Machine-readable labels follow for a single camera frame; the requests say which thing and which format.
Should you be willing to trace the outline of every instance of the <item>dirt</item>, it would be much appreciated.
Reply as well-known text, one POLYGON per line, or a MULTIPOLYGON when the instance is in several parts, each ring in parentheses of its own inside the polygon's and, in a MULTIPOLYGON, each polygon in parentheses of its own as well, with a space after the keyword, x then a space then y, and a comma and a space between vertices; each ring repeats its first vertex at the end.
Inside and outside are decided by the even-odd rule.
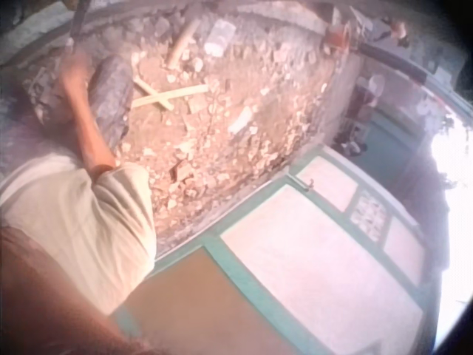
MULTIPOLYGON (((186 226, 263 175, 279 171, 320 132, 322 87, 330 87, 336 71, 336 60, 319 52, 316 34, 256 16, 224 16, 236 34, 223 58, 210 57, 203 47, 218 18, 205 16, 175 70, 165 69, 164 61, 182 30, 180 13, 131 18, 96 29, 82 41, 95 66, 108 54, 120 53, 133 62, 135 75, 158 92, 210 87, 205 94, 171 99, 172 112, 159 104, 133 109, 129 134, 116 151, 119 162, 137 162, 149 171, 161 253, 181 241, 175 235, 186 226), (196 61, 203 62, 199 72, 196 61), (240 115, 250 121, 235 134, 232 124, 240 115)), ((40 102, 54 79, 57 57, 50 53, 24 73, 30 87, 46 68, 31 86, 44 121, 58 111, 40 102)), ((144 95, 137 87, 135 98, 144 95)))

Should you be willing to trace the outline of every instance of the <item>wooden plank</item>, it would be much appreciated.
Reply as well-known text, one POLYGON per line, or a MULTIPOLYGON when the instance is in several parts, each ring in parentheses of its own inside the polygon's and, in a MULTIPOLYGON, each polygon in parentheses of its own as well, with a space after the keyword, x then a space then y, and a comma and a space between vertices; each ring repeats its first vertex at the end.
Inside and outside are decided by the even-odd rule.
POLYGON ((208 92, 207 84, 195 85, 193 87, 183 87, 182 89, 161 92, 157 95, 146 96, 145 98, 137 98, 133 101, 132 108, 154 104, 159 100, 168 100, 170 98, 182 98, 183 96, 202 94, 205 92, 208 92))
MULTIPOLYGON (((136 85, 138 85, 141 89, 143 89, 147 94, 149 95, 159 95, 159 92, 156 91, 155 89, 153 89, 151 87, 151 85, 149 85, 148 83, 146 83, 143 79, 141 79, 139 76, 136 76, 135 79, 134 79, 134 82, 136 85)), ((174 109, 174 105, 171 104, 169 101, 167 101, 166 99, 161 99, 161 100, 158 100, 156 101, 158 102, 159 105, 161 105, 162 107, 164 107, 165 109, 168 109, 169 111, 172 111, 174 109)))

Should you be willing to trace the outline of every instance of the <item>wooden stick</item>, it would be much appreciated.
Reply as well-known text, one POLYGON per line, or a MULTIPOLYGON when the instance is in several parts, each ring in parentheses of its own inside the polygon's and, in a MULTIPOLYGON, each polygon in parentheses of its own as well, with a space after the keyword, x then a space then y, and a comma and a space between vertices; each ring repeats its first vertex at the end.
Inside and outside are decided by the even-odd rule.
POLYGON ((183 87, 182 89, 160 92, 157 95, 150 95, 146 96, 145 98, 137 98, 136 100, 133 100, 132 108, 154 104, 159 100, 168 100, 170 98, 182 98, 183 96, 201 94, 204 92, 208 92, 207 84, 196 85, 194 87, 183 87))
MULTIPOLYGON (((147 94, 149 95, 159 95, 159 92, 156 91, 155 89, 153 89, 151 87, 151 85, 149 85, 148 83, 146 83, 143 79, 141 79, 139 76, 136 76, 135 79, 134 79, 134 82, 136 85, 138 85, 141 89, 143 89, 147 94)), ((166 99, 162 99, 162 100, 158 100, 156 101, 158 102, 159 105, 161 105, 162 107, 164 107, 165 109, 168 109, 169 111, 172 111, 174 109, 174 105, 171 104, 169 101, 167 101, 166 99)))
POLYGON ((179 35, 176 44, 172 48, 172 51, 166 60, 166 66, 168 69, 176 68, 180 56, 183 54, 184 49, 188 46, 189 41, 191 40, 199 25, 200 18, 194 18, 184 26, 183 31, 179 35))

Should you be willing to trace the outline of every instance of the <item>green tile border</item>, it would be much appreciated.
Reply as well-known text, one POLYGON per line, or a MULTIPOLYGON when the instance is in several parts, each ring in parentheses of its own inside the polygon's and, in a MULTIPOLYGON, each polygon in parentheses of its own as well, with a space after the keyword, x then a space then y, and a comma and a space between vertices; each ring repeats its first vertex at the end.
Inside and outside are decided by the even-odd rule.
POLYGON ((415 239, 422 245, 423 248, 427 248, 426 242, 420 238, 421 230, 418 226, 412 226, 411 223, 383 196, 381 195, 374 187, 372 187, 365 179, 359 176, 356 172, 352 171, 350 168, 346 167, 342 162, 334 158, 333 156, 327 154, 324 151, 324 146, 319 145, 316 148, 308 152, 304 157, 296 161, 289 169, 289 174, 296 177, 309 163, 316 157, 321 157, 332 163, 334 166, 343 171, 347 176, 352 178, 357 184, 358 187, 369 192, 373 197, 379 200, 386 207, 388 214, 398 218, 413 234, 415 239))
MULTIPOLYGON (((311 161, 318 154, 309 157, 311 161)), ((379 242, 372 241, 357 226, 347 219, 347 213, 340 212, 328 200, 320 194, 309 189, 297 177, 285 175, 266 186, 263 186, 254 195, 243 201, 233 211, 230 211, 217 223, 209 226, 199 236, 190 240, 181 247, 159 259, 154 266, 154 270, 148 277, 161 272, 162 270, 173 266, 176 262, 192 254, 197 249, 204 248, 209 255, 220 266, 222 271, 228 276, 229 280, 240 290, 242 295, 252 304, 255 309, 271 324, 276 331, 287 339, 301 354, 309 355, 333 355, 326 346, 324 346, 313 334, 311 334, 292 314, 283 307, 279 301, 255 278, 255 276, 243 265, 235 254, 226 246, 220 235, 232 228, 238 221, 257 209, 263 203, 267 202, 272 196, 280 191, 284 186, 290 186, 308 200, 324 211, 327 216, 332 218, 340 225, 364 250, 374 257, 382 267, 400 284, 408 293, 412 300, 423 310, 426 310, 428 293, 425 290, 417 289, 408 279, 408 277, 394 264, 393 261, 379 248, 379 242)), ((355 196, 361 195, 362 188, 357 189, 355 196)), ((387 234, 389 224, 391 223, 391 214, 385 223, 384 232, 387 234)), ((134 325, 132 333, 139 334, 139 328, 134 325)))
POLYGON ((333 354, 255 278, 221 237, 208 240, 205 249, 242 296, 301 354, 333 354))
POLYGON ((340 212, 328 200, 323 198, 314 190, 307 191, 304 183, 297 177, 288 177, 292 180, 289 183, 297 191, 301 192, 312 203, 318 206, 327 216, 336 221, 337 224, 348 233, 365 251, 374 257, 383 266, 386 271, 401 285, 414 302, 425 311, 426 295, 422 289, 415 286, 411 280, 399 269, 399 267, 391 260, 391 258, 378 246, 378 243, 371 240, 356 225, 351 223, 343 212, 340 212))

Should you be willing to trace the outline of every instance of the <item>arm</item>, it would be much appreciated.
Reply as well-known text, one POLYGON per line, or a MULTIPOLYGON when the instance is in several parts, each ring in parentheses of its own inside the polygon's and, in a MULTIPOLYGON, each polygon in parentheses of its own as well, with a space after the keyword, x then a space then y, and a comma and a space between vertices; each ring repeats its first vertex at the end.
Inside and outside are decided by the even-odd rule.
POLYGON ((116 163, 115 156, 103 139, 90 109, 86 90, 85 58, 80 55, 69 58, 61 79, 74 115, 84 165, 95 181, 104 172, 116 168, 116 163))

